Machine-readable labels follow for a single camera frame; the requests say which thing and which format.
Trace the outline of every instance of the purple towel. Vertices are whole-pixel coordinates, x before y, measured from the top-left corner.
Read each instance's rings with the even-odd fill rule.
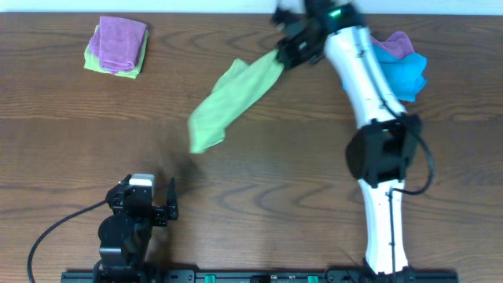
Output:
[[[384,42],[379,42],[373,37],[371,37],[371,39],[372,44],[379,46],[384,51],[398,59],[403,59],[407,55],[414,53],[414,48],[412,47],[409,36],[407,36],[403,31],[395,32]]]
[[[89,41],[90,52],[111,73],[129,72],[138,62],[146,24],[118,17],[100,17],[100,26]]]

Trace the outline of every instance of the microfiber cloth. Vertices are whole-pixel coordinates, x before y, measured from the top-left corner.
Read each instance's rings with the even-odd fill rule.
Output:
[[[374,37],[370,37],[372,44],[379,46],[384,51],[391,54],[393,57],[403,59],[407,55],[414,53],[414,47],[409,39],[409,36],[403,31],[397,31],[391,35],[386,41],[380,42]]]
[[[123,71],[115,72],[114,75],[136,79],[136,77],[138,76],[138,74],[141,71],[141,66],[143,65],[143,59],[145,58],[145,51],[147,49],[147,38],[148,37],[149,37],[149,32],[145,31],[145,35],[143,38],[143,44],[141,45],[140,55],[138,57],[138,62],[134,66],[134,68],[129,72],[123,72]],[[86,63],[84,64],[84,68],[86,68],[88,70],[96,71],[96,72],[109,74],[110,71],[105,70],[100,66],[100,59],[91,53],[91,47],[92,47],[92,44],[90,42],[86,48],[86,51],[84,52],[84,58],[86,59]]]
[[[268,91],[283,72],[277,50],[251,65],[236,59],[211,94],[189,117],[190,152],[204,153],[223,141],[226,128]]]
[[[146,24],[135,20],[100,17],[99,30],[90,41],[91,53],[100,58],[103,69],[129,72],[138,62],[146,30]]]
[[[416,95],[427,82],[423,77],[423,71],[428,60],[418,53],[411,53],[403,59],[398,59],[379,46],[373,46],[373,49],[395,96],[403,101],[415,102]]]

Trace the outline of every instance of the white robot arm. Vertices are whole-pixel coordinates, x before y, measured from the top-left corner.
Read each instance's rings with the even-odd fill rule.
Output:
[[[368,28],[344,28],[329,35],[324,51],[327,59],[346,83],[358,129],[370,125],[373,120],[385,122],[395,119],[386,108],[382,107],[383,103],[377,91],[384,94],[384,99],[394,112],[405,112],[404,107],[391,92],[377,64]],[[364,179],[359,179],[358,183],[365,198],[368,232],[366,261],[376,274],[391,274],[393,272],[391,243],[394,242],[395,270],[401,271],[403,267],[408,266],[402,241],[402,194],[395,193],[393,199],[394,241],[391,239],[388,194],[391,189],[403,189],[405,181],[394,179],[381,182],[375,189]]]
[[[401,203],[405,169],[416,144],[424,145],[417,116],[407,116],[378,65],[369,29],[351,4],[306,0],[308,21],[278,8],[273,22],[287,38],[277,59],[287,69],[326,57],[347,88],[357,134],[347,147],[351,174],[365,198],[368,244],[365,261],[374,274],[394,274],[408,266],[402,241]]]

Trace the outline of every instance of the wooden table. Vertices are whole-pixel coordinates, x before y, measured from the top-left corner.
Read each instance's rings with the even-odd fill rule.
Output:
[[[149,25],[136,80],[83,69],[99,14],[0,15],[0,282],[26,282],[36,238],[103,200],[128,173],[159,191],[178,180],[180,219],[155,229],[148,258],[165,267],[302,268],[360,263],[362,194],[344,149],[354,117],[327,61],[282,76],[226,140],[188,154],[186,120],[237,57],[281,37],[268,15],[122,14]],[[455,268],[463,282],[503,276],[503,18],[369,16],[374,36],[405,31],[429,59],[428,84],[406,104],[424,120],[438,177],[404,199],[416,268]],[[409,188],[424,181],[418,152]],[[156,203],[162,203],[162,193]],[[35,254],[37,282],[99,259],[98,208],[53,231]]]

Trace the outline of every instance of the green towel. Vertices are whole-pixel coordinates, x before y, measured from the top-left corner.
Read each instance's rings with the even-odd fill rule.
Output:
[[[136,66],[134,66],[134,68],[129,72],[119,71],[115,75],[136,79],[136,77],[138,76],[138,74],[141,71],[141,66],[143,65],[143,59],[145,58],[145,50],[147,49],[147,38],[148,37],[149,37],[149,31],[145,31],[145,37],[143,38],[143,46],[141,46],[141,55],[138,58],[138,63],[136,64]],[[89,45],[87,46],[86,51],[84,51],[84,58],[86,59],[86,63],[84,64],[84,68],[91,70],[91,71],[95,71],[95,72],[102,72],[105,74],[111,74],[110,71],[107,71],[100,66],[100,58],[94,56],[90,52]]]
[[[225,129],[271,88],[283,72],[273,50],[248,66],[236,59],[189,117],[190,152],[204,153],[223,141]]]

